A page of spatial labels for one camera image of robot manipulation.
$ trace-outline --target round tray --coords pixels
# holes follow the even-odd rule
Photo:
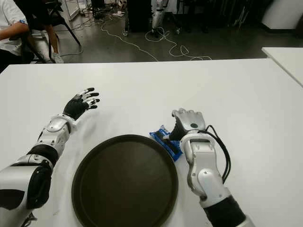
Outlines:
[[[123,135],[86,155],[71,194],[84,227],[158,227],[177,193],[178,176],[167,151],[147,137]]]

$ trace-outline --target blue snack package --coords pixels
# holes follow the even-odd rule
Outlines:
[[[150,132],[150,136],[153,137],[161,146],[163,146],[172,157],[174,161],[181,156],[182,151],[180,149],[180,141],[178,140],[164,140],[163,136],[169,135],[170,132],[162,125],[158,131]]]

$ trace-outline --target black cable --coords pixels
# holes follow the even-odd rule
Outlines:
[[[215,135],[213,135],[212,133],[208,132],[207,129],[208,128],[212,128]],[[222,142],[222,140],[219,138],[218,134],[216,133],[216,131],[214,130],[213,126],[212,125],[209,125],[206,130],[200,130],[199,132],[201,133],[204,133],[204,134],[208,134],[210,135],[211,137],[213,137],[216,142],[219,144],[219,146],[221,147],[224,155],[225,155],[225,161],[226,161],[226,166],[225,166],[225,170],[224,170],[224,173],[222,175],[222,180],[223,180],[223,183],[225,183],[230,171],[231,171],[231,167],[232,167],[232,164],[231,164],[231,157],[229,156],[229,153],[228,153],[228,150],[226,148],[226,146],[224,145],[224,143]]]
[[[208,131],[208,128],[211,128],[214,131],[214,134],[216,135],[216,137],[219,137],[216,130],[214,129],[214,127],[211,124],[207,126],[206,131]]]
[[[216,137],[222,142],[222,140],[220,139],[220,137],[218,136],[218,134],[217,134],[217,132],[216,132],[216,130],[214,129],[214,127],[210,124],[210,125],[208,125],[207,126],[207,128],[206,128],[206,131],[208,130],[208,128],[211,128],[213,131],[214,131],[214,133],[215,133],[215,135],[216,135]],[[224,153],[224,155],[225,156],[227,156],[228,157],[228,159],[229,159],[229,163],[227,163],[227,165],[228,165],[228,169],[226,168],[225,170],[227,170],[226,172],[224,172],[225,174],[223,174],[223,177],[226,179],[227,178],[227,176],[229,175],[229,172],[231,171],[231,159],[230,159],[230,156],[229,156],[229,153],[228,153],[228,150],[227,150],[227,148],[226,148],[226,146],[224,145],[224,147],[225,147],[225,153]]]

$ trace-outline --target gray floor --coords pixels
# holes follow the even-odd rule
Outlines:
[[[83,23],[89,17],[78,15],[70,24],[71,27]],[[130,33],[128,37],[122,36],[124,20],[115,19],[109,21],[110,25],[105,29],[111,34],[121,36],[124,40],[140,46],[143,50],[150,52],[159,61],[186,61],[188,57],[172,57],[169,55],[169,49],[173,44],[162,40],[154,43],[145,40],[144,33]],[[75,30],[79,38],[83,53],[73,56],[63,57],[65,63],[84,63],[84,62],[138,62],[155,61],[148,54],[139,51],[136,47],[120,41],[116,37],[109,36],[101,31],[101,25],[96,23],[87,23],[82,30]],[[303,39],[295,38],[292,34],[270,34],[264,29],[255,25],[245,25],[240,30],[234,27],[210,28],[208,34],[202,33],[198,26],[193,26],[193,31],[187,33],[182,31],[177,35],[173,33],[174,26],[170,22],[164,24],[165,29],[172,31],[169,39],[184,45],[190,51],[191,56],[210,56],[213,60],[218,59],[245,59],[245,58],[265,58],[261,51],[264,46],[267,47],[303,47]],[[65,27],[57,26],[56,30],[64,30]],[[79,46],[67,31],[57,32],[60,38],[60,52],[78,53]],[[46,40],[40,40],[39,49],[47,56]],[[180,54],[179,47],[172,51],[174,54]]]

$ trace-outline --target white table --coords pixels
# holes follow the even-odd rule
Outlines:
[[[226,185],[257,227],[303,223],[303,90],[271,59],[9,66],[0,75],[0,169],[31,149],[75,93],[92,86],[102,101],[68,141],[33,227],[80,227],[71,182],[84,156],[117,135],[148,136],[162,124],[171,130],[171,110],[179,107],[202,111],[217,129],[232,159]],[[211,226],[187,186],[184,156],[176,168],[178,198],[164,226]]]
[[[303,48],[263,47],[262,51],[303,87]]]

